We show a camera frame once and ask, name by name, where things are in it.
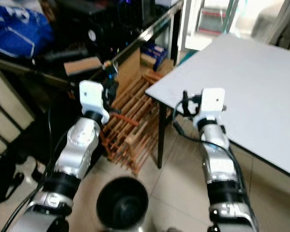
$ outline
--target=black bag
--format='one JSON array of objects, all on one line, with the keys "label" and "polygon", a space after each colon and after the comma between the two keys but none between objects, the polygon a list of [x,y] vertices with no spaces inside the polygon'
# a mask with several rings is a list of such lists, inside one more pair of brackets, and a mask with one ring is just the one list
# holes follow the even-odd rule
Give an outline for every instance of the black bag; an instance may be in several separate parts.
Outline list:
[{"label": "black bag", "polygon": [[16,173],[15,161],[9,156],[0,155],[0,203],[9,199],[24,179],[23,173]]}]

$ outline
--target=blue bag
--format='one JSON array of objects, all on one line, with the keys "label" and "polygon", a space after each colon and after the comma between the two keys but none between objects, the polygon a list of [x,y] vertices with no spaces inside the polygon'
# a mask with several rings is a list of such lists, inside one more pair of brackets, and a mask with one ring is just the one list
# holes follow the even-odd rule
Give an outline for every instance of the blue bag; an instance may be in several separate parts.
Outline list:
[{"label": "blue bag", "polygon": [[52,28],[43,14],[0,6],[0,52],[11,57],[31,58],[53,40]]}]

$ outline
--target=black trash can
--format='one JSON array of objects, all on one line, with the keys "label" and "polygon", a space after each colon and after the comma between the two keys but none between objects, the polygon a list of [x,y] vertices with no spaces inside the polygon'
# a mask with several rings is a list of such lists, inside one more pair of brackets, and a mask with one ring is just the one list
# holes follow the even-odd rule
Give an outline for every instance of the black trash can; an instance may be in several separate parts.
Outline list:
[{"label": "black trash can", "polygon": [[97,200],[97,214],[101,223],[113,231],[138,229],[148,208],[145,187],[131,177],[120,177],[108,183]]}]

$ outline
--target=white table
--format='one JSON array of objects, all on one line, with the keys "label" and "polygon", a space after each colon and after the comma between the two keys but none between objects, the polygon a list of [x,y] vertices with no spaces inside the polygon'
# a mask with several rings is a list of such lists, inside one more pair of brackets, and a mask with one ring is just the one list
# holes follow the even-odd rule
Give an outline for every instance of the white table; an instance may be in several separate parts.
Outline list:
[{"label": "white table", "polygon": [[174,109],[183,90],[199,94],[204,87],[226,90],[221,121],[230,140],[290,176],[290,51],[231,35],[146,90],[160,102],[158,166],[166,106]]}]

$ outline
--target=black cable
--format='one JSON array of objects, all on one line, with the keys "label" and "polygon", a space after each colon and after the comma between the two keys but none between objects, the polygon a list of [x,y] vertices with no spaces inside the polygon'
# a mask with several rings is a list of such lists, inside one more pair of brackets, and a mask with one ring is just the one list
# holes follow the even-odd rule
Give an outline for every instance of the black cable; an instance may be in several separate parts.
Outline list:
[{"label": "black cable", "polygon": [[42,178],[36,187],[35,190],[33,190],[19,205],[18,207],[14,210],[12,215],[9,217],[8,221],[5,223],[3,229],[1,232],[6,232],[8,228],[10,227],[11,223],[15,219],[16,215],[19,213],[19,211],[22,209],[22,207],[26,204],[27,201],[29,201],[38,191],[39,189],[43,186],[46,175],[51,171],[52,168],[52,163],[53,163],[53,138],[52,138],[52,128],[51,128],[51,123],[50,123],[50,113],[51,113],[51,107],[48,110],[48,115],[47,115],[47,120],[48,120],[48,134],[49,134],[49,161],[48,164],[43,172]]},{"label": "black cable", "polygon": [[223,150],[229,156],[229,158],[233,161],[235,171],[239,176],[240,194],[243,196],[245,203],[248,205],[250,213],[253,216],[254,223],[257,226],[257,220],[256,220],[255,214],[254,214],[252,207],[251,207],[250,200],[249,200],[248,195],[247,195],[247,190],[246,190],[245,181],[244,181],[244,175],[243,175],[242,169],[241,169],[237,159],[235,158],[234,154],[232,153],[231,148],[229,148],[229,150],[227,150],[224,147],[221,147],[215,143],[187,136],[185,134],[184,130],[182,129],[182,127],[179,125],[178,121],[176,120],[176,112],[177,112],[179,105],[182,104],[183,102],[189,102],[189,101],[193,101],[196,103],[196,97],[183,99],[175,106],[175,108],[173,110],[173,114],[172,114],[173,125],[174,125],[175,129],[177,130],[179,135],[183,136],[184,138],[186,138],[190,141],[193,141],[193,142],[212,145],[217,150],[220,150],[220,149]]}]

